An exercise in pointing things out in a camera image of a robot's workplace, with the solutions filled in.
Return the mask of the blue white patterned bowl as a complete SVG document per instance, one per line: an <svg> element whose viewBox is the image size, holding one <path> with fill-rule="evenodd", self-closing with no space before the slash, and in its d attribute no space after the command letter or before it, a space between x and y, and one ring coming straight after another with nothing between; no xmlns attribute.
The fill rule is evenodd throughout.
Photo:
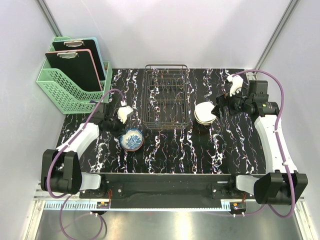
<svg viewBox="0 0 320 240"><path fill-rule="evenodd" d="M138 150L144 143L143 133L137 128L129 128L119 138L120 146L129 152Z"/></svg>

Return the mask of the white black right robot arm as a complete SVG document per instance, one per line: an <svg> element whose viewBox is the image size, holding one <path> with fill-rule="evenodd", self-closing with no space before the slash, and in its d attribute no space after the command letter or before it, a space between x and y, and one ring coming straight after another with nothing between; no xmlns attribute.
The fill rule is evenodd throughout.
<svg viewBox="0 0 320 240"><path fill-rule="evenodd" d="M268 82L251 80L243 87L240 76L229 77L230 91L216 98L211 111L218 118L225 114L247 114L257 131L265 157L266 174L261 177L238 174L227 185L228 195L239 198L244 192L261 205L292 205L308 184L305 173L299 173L285 143L280 107L269 101Z"/></svg>

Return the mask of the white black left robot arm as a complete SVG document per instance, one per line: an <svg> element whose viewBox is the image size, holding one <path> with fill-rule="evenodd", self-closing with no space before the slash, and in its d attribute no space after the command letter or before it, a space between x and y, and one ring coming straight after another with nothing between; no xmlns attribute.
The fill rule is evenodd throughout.
<svg viewBox="0 0 320 240"><path fill-rule="evenodd" d="M109 110L107 103L96 105L68 140L55 149L44 151L40 186L52 198L59 199L86 190L97 198L108 193L108 186L102 182L101 175L82 172L80 157L102 133L109 132L117 138L126 133L126 124L134 112L132 107L122 105L113 115L109 115Z"/></svg>

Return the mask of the white top bowl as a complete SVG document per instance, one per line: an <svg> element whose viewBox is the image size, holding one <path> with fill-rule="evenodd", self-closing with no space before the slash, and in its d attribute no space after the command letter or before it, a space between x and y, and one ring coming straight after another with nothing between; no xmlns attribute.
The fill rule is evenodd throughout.
<svg viewBox="0 0 320 240"><path fill-rule="evenodd" d="M214 117L211 114L211 111L213 110L214 107L215 105L209 101L201 102L195 106L194 113L197 114L200 120L206 122Z"/></svg>

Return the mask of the black marble pattern mat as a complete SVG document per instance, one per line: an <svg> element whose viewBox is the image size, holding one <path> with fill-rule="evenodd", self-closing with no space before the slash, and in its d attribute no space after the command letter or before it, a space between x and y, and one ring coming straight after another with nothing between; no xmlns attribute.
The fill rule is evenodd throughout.
<svg viewBox="0 0 320 240"><path fill-rule="evenodd" d="M261 141L246 114L226 115L209 126L195 119L186 129L149 130L142 122L143 68L114 69L111 86L119 89L134 115L128 128L138 128L143 146L124 150L117 138L103 133L81 156L81 170L92 173L263 174Z"/></svg>

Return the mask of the green mesh file organizer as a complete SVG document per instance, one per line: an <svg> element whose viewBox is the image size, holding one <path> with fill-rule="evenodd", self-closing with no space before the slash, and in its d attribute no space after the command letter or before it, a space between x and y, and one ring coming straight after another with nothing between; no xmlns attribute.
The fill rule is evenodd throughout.
<svg viewBox="0 0 320 240"><path fill-rule="evenodd" d="M72 39L68 36L55 37L54 40ZM55 51L53 42L48 52ZM37 84L63 114L90 113L95 103L111 88L113 70L108 61L103 61L106 77L101 81L101 91L84 91L61 70L52 68L47 57L37 77Z"/></svg>

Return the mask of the black clipboard pink edge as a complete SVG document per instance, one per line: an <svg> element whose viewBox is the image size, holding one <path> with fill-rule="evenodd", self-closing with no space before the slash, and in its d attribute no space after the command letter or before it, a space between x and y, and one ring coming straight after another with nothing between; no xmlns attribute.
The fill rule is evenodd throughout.
<svg viewBox="0 0 320 240"><path fill-rule="evenodd" d="M61 70L75 84L86 92L100 92L103 90L99 77L89 73L89 65L81 66L74 62L79 60L79 55L73 52L50 51L45 56L52 68Z"/></svg>

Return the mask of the black clipboard blue edge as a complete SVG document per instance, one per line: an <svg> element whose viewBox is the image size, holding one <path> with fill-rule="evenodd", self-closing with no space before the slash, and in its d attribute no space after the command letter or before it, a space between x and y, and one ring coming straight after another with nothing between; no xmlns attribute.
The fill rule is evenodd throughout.
<svg viewBox="0 0 320 240"><path fill-rule="evenodd" d="M89 73L93 74L99 81L106 78L105 66L102 60L98 40L96 37L54 40L52 46L56 52L77 53L81 67L89 66Z"/></svg>

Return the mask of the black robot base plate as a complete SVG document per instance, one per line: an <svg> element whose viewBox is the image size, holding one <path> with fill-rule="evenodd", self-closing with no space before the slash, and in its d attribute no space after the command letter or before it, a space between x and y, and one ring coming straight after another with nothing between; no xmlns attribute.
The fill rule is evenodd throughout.
<svg viewBox="0 0 320 240"><path fill-rule="evenodd" d="M236 189L233 174L102 173L101 186L82 199L111 198L111 209L204 210L221 208L222 200L252 200Z"/></svg>

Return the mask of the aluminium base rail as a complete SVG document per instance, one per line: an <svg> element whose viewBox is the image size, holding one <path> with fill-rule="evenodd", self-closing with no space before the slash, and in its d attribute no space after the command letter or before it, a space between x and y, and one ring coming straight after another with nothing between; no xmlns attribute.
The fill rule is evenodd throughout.
<svg viewBox="0 0 320 240"><path fill-rule="evenodd" d="M70 199L52 198L37 188L33 199L47 210L230 212L245 211L250 193L230 193L226 182L108 182L98 191L85 190Z"/></svg>

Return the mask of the left aluminium frame post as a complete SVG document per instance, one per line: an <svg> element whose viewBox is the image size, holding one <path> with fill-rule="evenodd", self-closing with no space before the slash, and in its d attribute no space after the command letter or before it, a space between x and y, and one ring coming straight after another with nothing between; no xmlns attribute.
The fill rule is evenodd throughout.
<svg viewBox="0 0 320 240"><path fill-rule="evenodd" d="M62 33L61 30L51 12L51 10L49 9L47 3L45 0L36 0L35 1L40 9L40 11L42 12L45 20L47 21L50 29L52 30L53 34L55 37L62 37Z"/></svg>

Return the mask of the aluminium frame post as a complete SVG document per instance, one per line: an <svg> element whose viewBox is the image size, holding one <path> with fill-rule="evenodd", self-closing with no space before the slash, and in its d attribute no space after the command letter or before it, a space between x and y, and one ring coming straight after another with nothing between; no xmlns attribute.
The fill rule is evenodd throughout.
<svg viewBox="0 0 320 240"><path fill-rule="evenodd" d="M36 0L35 1L40 9L40 11L42 12L45 20L47 21L50 29L52 30L53 34L55 37L62 37L62 33L61 30L51 12L51 10L49 9L47 3L45 0Z"/></svg>
<svg viewBox="0 0 320 240"><path fill-rule="evenodd" d="M261 56L259 57L255 69L260 70L267 59L268 55L270 54L271 50L273 49L275 43L277 42L279 36L281 35L282 31L284 30L287 22L289 21L290 17L293 15L296 7L300 3L300 0L290 0L285 11L283 12L277 26L275 27L269 41L267 42Z"/></svg>

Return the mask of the right aluminium frame post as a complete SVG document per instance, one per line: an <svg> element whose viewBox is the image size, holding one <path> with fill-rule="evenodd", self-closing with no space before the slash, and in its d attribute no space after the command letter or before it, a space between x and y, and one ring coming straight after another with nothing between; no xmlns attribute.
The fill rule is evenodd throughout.
<svg viewBox="0 0 320 240"><path fill-rule="evenodd" d="M270 54L271 50L273 49L275 43L277 42L279 36L281 35L282 31L284 30L287 22L289 21L290 17L293 15L296 7L300 3L300 0L290 0L285 11L283 12L277 26L275 27L269 41L267 42L261 56L259 57L255 69L260 70L267 59L268 55Z"/></svg>

